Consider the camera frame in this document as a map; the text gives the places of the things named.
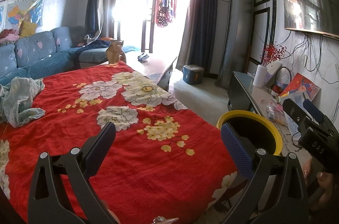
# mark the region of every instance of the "yellow bucket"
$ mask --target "yellow bucket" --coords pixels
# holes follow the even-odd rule
[[[279,155],[282,150],[282,138],[277,128],[266,118],[249,111],[230,111],[223,114],[217,128],[230,123],[235,131],[248,138],[255,148],[263,148],[268,153]]]

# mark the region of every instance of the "red book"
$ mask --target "red book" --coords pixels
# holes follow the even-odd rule
[[[306,91],[310,97],[310,100],[312,101],[319,90],[320,87],[315,85],[311,80],[297,73],[279,96],[284,96],[285,94],[289,95],[297,91]]]

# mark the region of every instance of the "coffee table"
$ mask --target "coffee table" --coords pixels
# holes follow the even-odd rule
[[[173,63],[177,59],[175,55],[147,53],[150,57],[146,62],[139,62],[138,56],[142,52],[131,51],[126,53],[127,65],[135,71],[145,75],[162,89],[168,91],[170,78],[173,72]]]

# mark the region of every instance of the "blue storage box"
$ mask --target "blue storage box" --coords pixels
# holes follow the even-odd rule
[[[197,65],[185,65],[182,69],[184,82],[190,85],[201,84],[204,70],[204,68]]]

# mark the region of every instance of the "red bedspread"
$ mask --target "red bedspread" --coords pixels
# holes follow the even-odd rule
[[[33,107],[44,109],[45,116],[0,130],[0,171],[9,143],[0,183],[6,189],[8,175],[10,202],[24,219],[39,154],[59,155],[82,146],[109,121],[116,124],[117,136],[90,182],[122,224],[150,224],[157,216],[191,223],[236,175],[220,131],[123,62],[43,82],[46,87]],[[69,183],[65,187],[69,192]],[[74,196],[70,200],[81,215]]]

